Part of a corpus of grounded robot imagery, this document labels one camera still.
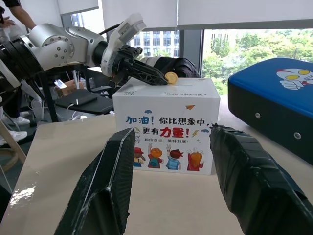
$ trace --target white box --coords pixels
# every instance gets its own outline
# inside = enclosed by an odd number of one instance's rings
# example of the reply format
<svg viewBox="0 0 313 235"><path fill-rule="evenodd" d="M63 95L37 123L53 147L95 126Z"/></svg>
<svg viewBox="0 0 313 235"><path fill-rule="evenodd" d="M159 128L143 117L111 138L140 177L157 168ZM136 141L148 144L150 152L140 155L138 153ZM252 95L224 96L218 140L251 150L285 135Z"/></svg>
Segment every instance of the white box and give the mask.
<svg viewBox="0 0 313 235"><path fill-rule="evenodd" d="M209 175L210 126L220 97L211 79L151 86L131 78L113 95L117 130L136 132L134 168Z"/></svg>

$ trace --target blue storage box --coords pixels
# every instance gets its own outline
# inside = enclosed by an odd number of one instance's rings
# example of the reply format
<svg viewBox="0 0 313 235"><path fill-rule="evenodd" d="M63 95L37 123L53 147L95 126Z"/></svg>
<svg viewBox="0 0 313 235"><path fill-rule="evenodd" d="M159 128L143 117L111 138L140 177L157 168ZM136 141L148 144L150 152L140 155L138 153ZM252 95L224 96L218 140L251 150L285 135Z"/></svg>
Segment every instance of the blue storage box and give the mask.
<svg viewBox="0 0 313 235"><path fill-rule="evenodd" d="M238 118L313 165L313 64L274 58L228 80Z"/></svg>

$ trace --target paper airplane drawing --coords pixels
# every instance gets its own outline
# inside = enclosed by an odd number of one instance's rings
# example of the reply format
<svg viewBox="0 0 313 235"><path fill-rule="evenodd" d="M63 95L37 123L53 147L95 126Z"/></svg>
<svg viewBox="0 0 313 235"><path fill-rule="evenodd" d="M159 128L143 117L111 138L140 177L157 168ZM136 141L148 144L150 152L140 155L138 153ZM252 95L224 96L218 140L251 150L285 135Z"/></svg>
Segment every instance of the paper airplane drawing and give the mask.
<svg viewBox="0 0 313 235"><path fill-rule="evenodd" d="M186 105L186 109L192 110L195 107L195 105Z"/></svg>

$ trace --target white sneaker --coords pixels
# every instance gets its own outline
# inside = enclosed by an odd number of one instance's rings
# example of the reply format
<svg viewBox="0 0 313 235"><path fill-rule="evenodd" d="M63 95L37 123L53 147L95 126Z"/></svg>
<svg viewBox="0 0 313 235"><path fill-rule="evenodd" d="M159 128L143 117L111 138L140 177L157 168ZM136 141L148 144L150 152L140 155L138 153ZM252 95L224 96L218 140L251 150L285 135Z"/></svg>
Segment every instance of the white sneaker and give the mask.
<svg viewBox="0 0 313 235"><path fill-rule="evenodd" d="M18 142L27 137L26 131L9 131L13 139ZM6 144L5 139L0 135L0 146Z"/></svg>
<svg viewBox="0 0 313 235"><path fill-rule="evenodd" d="M30 112L28 112L28 111L20 112L20 116L21 116L21 117L27 117L27 116L29 116L29 115L30 115Z"/></svg>
<svg viewBox="0 0 313 235"><path fill-rule="evenodd" d="M22 116L19 117L12 117L11 118L18 126L28 125L30 120L23 118ZM14 124L10 121L10 119L6 116L2 118L2 121L8 125L14 126Z"/></svg>

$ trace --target white table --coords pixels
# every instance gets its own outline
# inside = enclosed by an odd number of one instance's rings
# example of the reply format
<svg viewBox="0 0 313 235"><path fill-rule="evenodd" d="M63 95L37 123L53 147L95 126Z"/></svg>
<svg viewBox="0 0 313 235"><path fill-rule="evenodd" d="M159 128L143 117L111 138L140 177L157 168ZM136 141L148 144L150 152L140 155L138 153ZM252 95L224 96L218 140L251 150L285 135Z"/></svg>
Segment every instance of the white table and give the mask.
<svg viewBox="0 0 313 235"><path fill-rule="evenodd" d="M234 117L226 97L220 118L220 124L256 137L313 203L313 166ZM114 131L111 115L40 126L0 234L54 234L81 173ZM216 175L134 171L129 212L126 235L243 234L227 209Z"/></svg>

